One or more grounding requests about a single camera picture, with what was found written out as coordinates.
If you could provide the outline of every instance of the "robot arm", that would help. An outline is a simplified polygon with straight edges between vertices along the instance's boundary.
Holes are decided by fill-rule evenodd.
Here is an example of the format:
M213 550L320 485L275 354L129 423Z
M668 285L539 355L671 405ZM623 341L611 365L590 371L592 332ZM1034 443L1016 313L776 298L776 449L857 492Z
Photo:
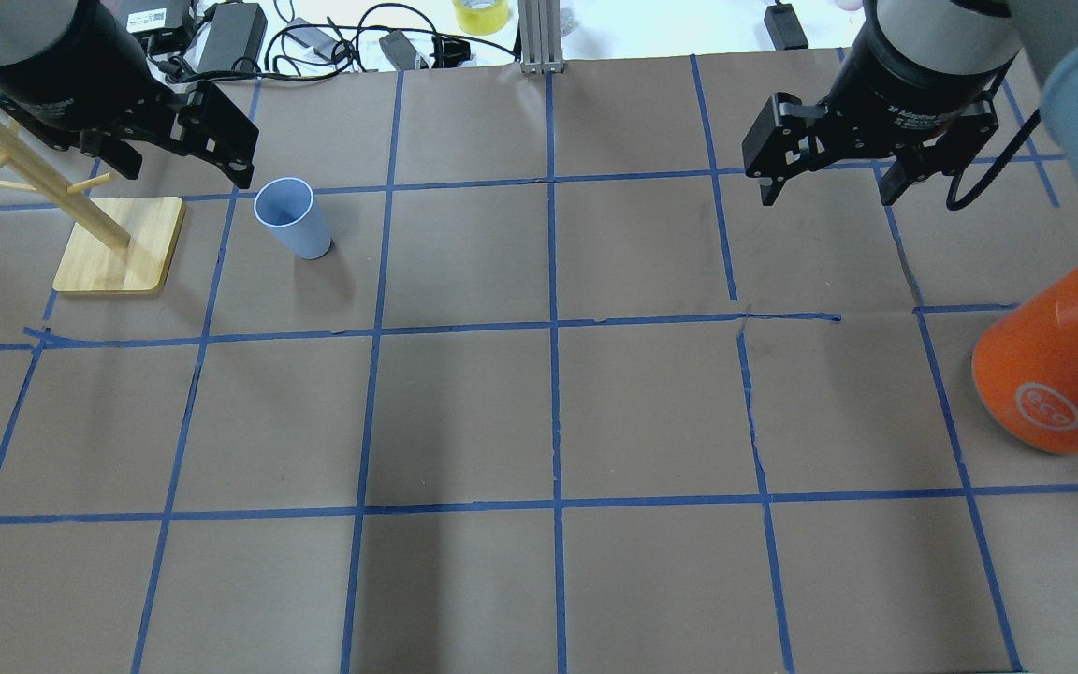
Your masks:
M177 94L98 0L0 0L0 108L55 150L137 178L144 140L252 182L257 127L212 82Z
M1023 44L1078 180L1078 3L869 0L830 94L813 106L773 95L744 139L762 204L792 176L845 159L896 160L881 180L886 205L934 174L962 175L996 132L992 97Z

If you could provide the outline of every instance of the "power adapter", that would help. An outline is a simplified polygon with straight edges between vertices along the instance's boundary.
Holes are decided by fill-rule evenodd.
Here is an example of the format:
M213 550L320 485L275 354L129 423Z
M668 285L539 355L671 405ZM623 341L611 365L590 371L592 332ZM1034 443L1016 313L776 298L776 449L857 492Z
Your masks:
M210 33L197 57L197 72L255 71L268 20L257 3L215 4Z
M810 41L805 38L805 30L791 4L776 0L764 12L764 25L768 26L768 35L776 51L808 50Z
M120 20L150 55L184 52L194 38L189 0L124 0Z

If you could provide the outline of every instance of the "black cable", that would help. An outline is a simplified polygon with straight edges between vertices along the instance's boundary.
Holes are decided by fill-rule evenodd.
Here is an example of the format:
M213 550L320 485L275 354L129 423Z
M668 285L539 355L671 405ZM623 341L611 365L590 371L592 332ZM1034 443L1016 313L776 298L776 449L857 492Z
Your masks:
M996 162L992 163L989 167L989 171L985 173L983 178L972 187L966 195L955 197L959 192L959 182L963 180L963 171L967 170L964 167L963 170L951 176L951 188L946 191L946 209L951 210L962 210L967 208L972 202L977 200L980 195L983 195L984 189L989 189L993 180L1000 175L1005 167L1009 165L1009 162L1013 159L1014 154L1018 154L1018 150L1022 149L1022 145L1025 142L1026 138L1031 137L1034 129L1039 126L1039 121L1042 118L1039 115L1039 110L1035 110L1031 119L1025 120L1025 124L1022 124L1022 128L1018 129L1018 134L1013 136L1013 139L1009 141L1009 145L1005 147L1005 151L1000 153L999 157L996 157Z
M286 23L290 23L294 20L294 18L299 17L299 10L294 8L294 0L290 0L290 17L286 17L286 14L281 13L280 0L273 0L273 11L277 12L277 17L281 18L281 20Z

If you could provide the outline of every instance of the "table surface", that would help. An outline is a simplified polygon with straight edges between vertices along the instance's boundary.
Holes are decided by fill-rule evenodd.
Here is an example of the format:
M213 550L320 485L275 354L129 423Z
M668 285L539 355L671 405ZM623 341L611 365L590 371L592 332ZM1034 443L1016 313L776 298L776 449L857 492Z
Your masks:
M1078 674L1078 457L969 375L1073 176L1040 132L959 214L875 162L761 208L743 133L839 65L227 85L334 249L146 151L94 195L188 200L151 298L52 294L71 223L0 192L0 673Z

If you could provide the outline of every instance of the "orange can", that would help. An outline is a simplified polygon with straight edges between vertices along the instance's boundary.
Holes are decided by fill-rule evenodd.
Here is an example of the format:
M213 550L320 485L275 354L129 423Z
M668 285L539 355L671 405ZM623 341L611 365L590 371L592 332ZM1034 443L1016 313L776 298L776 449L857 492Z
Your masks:
M971 374L1013 436L1078 455L1078 267L980 336Z

